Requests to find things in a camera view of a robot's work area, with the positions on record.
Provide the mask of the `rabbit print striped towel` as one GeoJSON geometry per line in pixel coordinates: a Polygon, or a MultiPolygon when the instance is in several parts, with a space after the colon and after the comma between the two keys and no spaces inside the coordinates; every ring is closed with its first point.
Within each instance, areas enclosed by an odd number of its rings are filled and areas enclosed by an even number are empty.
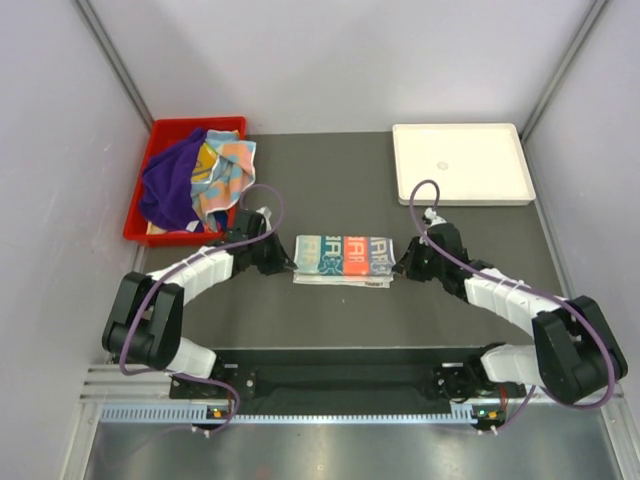
{"type": "Polygon", "coordinates": [[[293,282],[389,288],[396,264],[386,237],[298,235],[293,282]]]}

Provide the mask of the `purple towel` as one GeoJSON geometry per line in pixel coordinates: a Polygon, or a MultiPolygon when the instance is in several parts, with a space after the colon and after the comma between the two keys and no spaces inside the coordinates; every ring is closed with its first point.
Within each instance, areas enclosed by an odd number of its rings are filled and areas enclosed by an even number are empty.
{"type": "Polygon", "coordinates": [[[143,170],[142,216],[165,231],[202,233],[204,227],[193,208],[191,177],[206,131],[191,134],[153,156],[143,170]]]}

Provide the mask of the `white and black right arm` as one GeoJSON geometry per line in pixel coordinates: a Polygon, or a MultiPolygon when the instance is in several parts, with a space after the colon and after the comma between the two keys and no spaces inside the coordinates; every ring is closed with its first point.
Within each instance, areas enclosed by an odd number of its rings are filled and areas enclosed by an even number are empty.
{"type": "Polygon", "coordinates": [[[467,384],[487,396],[502,383],[542,389],[574,409],[595,409],[612,397],[628,364],[598,303],[536,290],[493,265],[469,258],[459,230],[442,220],[417,224],[418,234],[395,273],[437,281],[451,296],[489,311],[527,334],[525,346],[489,344],[466,362],[467,384]]]}

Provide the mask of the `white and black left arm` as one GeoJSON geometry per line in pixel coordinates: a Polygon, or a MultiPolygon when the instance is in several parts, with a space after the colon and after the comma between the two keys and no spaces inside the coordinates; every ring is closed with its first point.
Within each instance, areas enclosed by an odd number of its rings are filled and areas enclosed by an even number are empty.
{"type": "Polygon", "coordinates": [[[165,269],[123,277],[102,334],[122,374],[163,372],[209,397],[232,389],[219,356],[182,335],[184,306],[251,267],[265,276],[295,269],[270,216],[266,207],[242,209],[225,240],[165,269]]]}

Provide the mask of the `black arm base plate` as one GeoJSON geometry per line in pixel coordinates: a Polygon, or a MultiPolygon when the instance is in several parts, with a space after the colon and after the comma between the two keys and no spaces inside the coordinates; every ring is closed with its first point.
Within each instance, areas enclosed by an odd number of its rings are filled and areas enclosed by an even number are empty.
{"type": "Polygon", "coordinates": [[[215,380],[234,387],[243,402],[280,389],[315,392],[407,387],[428,400],[522,398],[525,388],[491,384],[480,372],[478,348],[223,349],[215,380]]]}

